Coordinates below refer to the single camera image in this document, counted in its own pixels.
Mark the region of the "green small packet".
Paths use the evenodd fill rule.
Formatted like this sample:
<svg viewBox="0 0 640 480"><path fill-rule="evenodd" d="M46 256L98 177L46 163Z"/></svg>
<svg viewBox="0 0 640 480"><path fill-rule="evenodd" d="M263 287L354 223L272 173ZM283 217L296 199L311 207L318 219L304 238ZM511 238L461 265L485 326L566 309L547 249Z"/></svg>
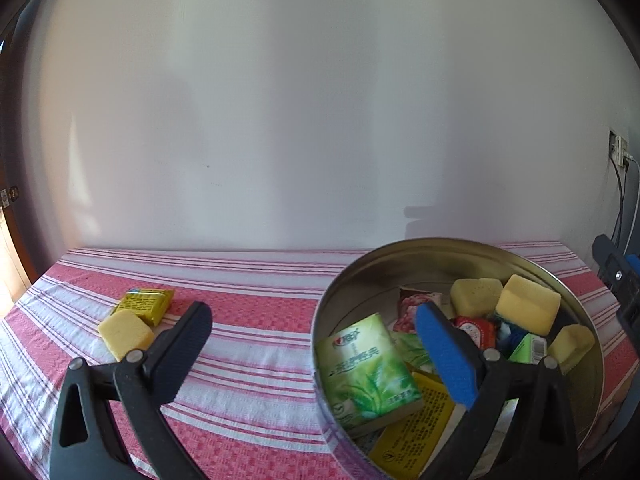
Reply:
<svg viewBox="0 0 640 480"><path fill-rule="evenodd" d="M509 360L520 364L537 365L547 354L547 341L544 337L527 334L515 347Z"/></svg>

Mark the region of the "yellow green scouring sponge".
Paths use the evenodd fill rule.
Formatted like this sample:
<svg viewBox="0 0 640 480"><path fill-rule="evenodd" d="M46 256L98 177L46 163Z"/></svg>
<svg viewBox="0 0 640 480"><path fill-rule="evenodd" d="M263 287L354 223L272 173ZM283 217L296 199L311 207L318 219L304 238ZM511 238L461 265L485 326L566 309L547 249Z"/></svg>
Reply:
<svg viewBox="0 0 640 480"><path fill-rule="evenodd" d="M538 336L548 336L560 310L561 295L518 274L503 286L496 315Z"/></svg>

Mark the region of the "blue wrapper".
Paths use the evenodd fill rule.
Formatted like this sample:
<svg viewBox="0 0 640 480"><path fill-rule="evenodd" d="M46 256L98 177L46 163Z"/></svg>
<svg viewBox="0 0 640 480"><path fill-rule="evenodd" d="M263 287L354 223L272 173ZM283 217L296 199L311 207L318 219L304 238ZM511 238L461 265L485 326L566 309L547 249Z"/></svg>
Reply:
<svg viewBox="0 0 640 480"><path fill-rule="evenodd" d="M512 352L528 334L527 330L496 315L496 345L500 352Z"/></svg>

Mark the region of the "red snack packet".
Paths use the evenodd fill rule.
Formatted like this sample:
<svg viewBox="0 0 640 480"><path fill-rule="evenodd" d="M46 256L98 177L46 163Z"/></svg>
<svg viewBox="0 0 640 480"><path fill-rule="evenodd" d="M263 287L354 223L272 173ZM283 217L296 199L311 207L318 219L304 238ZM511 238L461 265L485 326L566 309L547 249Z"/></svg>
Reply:
<svg viewBox="0 0 640 480"><path fill-rule="evenodd" d="M486 318L456 316L452 322L458 330L465 332L480 350L497 348L497 330L494 323Z"/></svg>

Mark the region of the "yellow tissue pack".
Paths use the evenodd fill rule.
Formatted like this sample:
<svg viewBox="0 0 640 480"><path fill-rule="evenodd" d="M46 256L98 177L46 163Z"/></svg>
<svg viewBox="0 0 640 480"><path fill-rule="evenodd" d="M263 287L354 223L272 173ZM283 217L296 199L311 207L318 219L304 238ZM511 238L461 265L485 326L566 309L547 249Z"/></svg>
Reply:
<svg viewBox="0 0 640 480"><path fill-rule="evenodd" d="M413 372L423 408L388 426L368 457L394 479L417 479L424 471L456 407L446 387L431 375Z"/></svg>
<svg viewBox="0 0 640 480"><path fill-rule="evenodd" d="M132 288L119 300L112 313L131 311L145 324L156 327L163 319L174 295L173 289Z"/></svg>

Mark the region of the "round metal cookie tin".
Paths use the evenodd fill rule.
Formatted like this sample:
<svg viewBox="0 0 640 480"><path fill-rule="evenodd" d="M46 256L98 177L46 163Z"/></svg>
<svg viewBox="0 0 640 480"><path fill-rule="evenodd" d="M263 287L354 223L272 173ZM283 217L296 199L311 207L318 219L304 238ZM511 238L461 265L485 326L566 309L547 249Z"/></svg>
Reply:
<svg viewBox="0 0 640 480"><path fill-rule="evenodd" d="M396 311L402 286L443 292L457 278L500 278L512 274L547 285L562 296L554 329L569 322L588 326L596 344L568 374L567 390L582 448L604 399L605 371L602 344L589 301L592 292L606 289L570 249L560 242L509 242L487 245L470 240L424 237L385 245L361 256L334 278L319 301L312 322L312 343L370 314L379 313L385 323ZM372 463L335 420L322 392L318 360L314 356L314 392L321 427L331 453L352 479L391 479Z"/></svg>

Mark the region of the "speckled yellow sponge cube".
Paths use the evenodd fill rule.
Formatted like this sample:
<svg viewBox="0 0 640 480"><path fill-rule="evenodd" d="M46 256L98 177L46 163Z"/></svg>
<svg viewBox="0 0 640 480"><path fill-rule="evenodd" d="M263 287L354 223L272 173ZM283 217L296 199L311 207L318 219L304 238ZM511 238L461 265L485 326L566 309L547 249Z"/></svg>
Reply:
<svg viewBox="0 0 640 480"><path fill-rule="evenodd" d="M450 301L457 315L486 318L495 311L502 293L496 278L459 278L450 289Z"/></svg>

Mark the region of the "pink white snack packet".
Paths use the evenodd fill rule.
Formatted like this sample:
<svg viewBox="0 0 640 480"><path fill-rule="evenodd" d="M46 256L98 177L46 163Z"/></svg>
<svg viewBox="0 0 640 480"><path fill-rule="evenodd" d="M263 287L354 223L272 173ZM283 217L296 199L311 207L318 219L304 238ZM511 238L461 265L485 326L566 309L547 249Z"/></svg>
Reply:
<svg viewBox="0 0 640 480"><path fill-rule="evenodd" d="M393 322L392 330L399 333L416 333L416 310L421 304L431 302L437 307L442 305L440 292L427 292L411 288L402 288L399 291L397 303L397 318Z"/></svg>

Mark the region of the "large green tissue pack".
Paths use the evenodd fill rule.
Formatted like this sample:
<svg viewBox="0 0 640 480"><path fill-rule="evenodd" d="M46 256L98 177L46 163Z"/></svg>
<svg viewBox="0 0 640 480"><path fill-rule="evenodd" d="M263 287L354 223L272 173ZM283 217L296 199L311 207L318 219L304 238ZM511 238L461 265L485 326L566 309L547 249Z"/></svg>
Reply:
<svg viewBox="0 0 640 480"><path fill-rule="evenodd" d="M353 438L380 430L423 408L420 388L379 314L314 346L330 412Z"/></svg>

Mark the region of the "yellow sponge piece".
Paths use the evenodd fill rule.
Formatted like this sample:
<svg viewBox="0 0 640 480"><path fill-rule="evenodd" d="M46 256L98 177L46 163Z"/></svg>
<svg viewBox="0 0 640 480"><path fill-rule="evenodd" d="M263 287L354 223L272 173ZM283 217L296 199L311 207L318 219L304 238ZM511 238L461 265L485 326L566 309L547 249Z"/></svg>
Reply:
<svg viewBox="0 0 640 480"><path fill-rule="evenodd" d="M596 340L592 331L580 324L564 326L548 348L548 355L558 362L561 373L568 374L591 350Z"/></svg>

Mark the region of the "small green tissue pack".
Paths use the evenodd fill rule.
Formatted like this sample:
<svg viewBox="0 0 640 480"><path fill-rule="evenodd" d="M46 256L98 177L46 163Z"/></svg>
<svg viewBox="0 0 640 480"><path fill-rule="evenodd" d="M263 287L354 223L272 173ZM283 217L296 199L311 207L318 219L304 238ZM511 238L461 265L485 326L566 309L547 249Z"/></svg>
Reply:
<svg viewBox="0 0 640 480"><path fill-rule="evenodd" d="M417 334L391 332L390 338L406 363L422 372L436 373L435 365Z"/></svg>

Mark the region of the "small yellow sponge block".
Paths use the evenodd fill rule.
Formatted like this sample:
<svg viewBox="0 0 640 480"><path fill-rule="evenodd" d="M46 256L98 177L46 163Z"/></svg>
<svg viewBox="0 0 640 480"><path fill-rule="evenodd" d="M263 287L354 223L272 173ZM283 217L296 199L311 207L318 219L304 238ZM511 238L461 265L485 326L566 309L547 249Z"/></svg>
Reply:
<svg viewBox="0 0 640 480"><path fill-rule="evenodd" d="M148 350L154 341L152 330L130 310L120 310L98 325L98 332L117 362L132 350Z"/></svg>

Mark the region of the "red white striped cloth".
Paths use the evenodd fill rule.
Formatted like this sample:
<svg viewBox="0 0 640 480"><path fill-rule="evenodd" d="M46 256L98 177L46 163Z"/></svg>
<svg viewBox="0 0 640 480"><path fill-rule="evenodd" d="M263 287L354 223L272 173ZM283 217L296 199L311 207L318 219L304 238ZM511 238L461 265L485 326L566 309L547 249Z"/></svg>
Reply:
<svg viewBox="0 0 640 480"><path fill-rule="evenodd" d="M353 252L135 252L74 249L1 323L1 429L47 478L68 363L111 361L98 326L130 288L170 288L171 325L195 300L214 324L168 405L170 426L212 479L338 479L314 411L311 318Z"/></svg>

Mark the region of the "wall power socket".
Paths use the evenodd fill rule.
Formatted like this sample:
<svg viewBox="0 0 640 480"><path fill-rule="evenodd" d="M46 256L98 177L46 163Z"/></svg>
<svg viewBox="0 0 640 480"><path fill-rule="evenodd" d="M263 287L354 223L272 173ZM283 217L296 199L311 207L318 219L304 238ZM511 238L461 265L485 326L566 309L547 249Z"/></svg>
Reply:
<svg viewBox="0 0 640 480"><path fill-rule="evenodd" d="M630 162L628 141L614 130L608 134L608 154L617 167L624 168Z"/></svg>

